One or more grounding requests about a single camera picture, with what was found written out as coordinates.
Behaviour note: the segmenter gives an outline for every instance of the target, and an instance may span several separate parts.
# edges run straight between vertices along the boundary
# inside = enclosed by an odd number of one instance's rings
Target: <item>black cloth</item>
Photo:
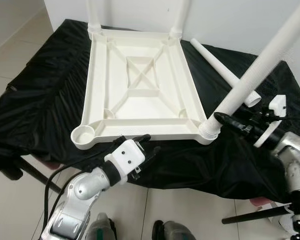
[[[181,45],[208,117],[230,86],[189,42],[181,41]],[[82,169],[102,163],[98,153],[111,143],[99,143],[81,151],[70,140],[71,131],[81,121],[90,46],[87,24],[65,20],[8,84],[0,97],[0,171],[11,167],[16,156],[29,153],[63,164],[86,159],[76,166]],[[205,47],[239,78],[256,58]],[[286,94],[289,115],[300,116],[300,88],[286,62],[273,70],[257,92],[264,103],[276,94]],[[284,121],[281,127],[300,135],[300,122]],[[227,129],[223,128],[209,146],[193,140],[145,144],[146,150],[155,146],[162,150],[140,179],[129,179],[131,183],[159,189],[190,187],[224,198],[262,196],[288,201],[281,163],[266,150],[254,148]]]

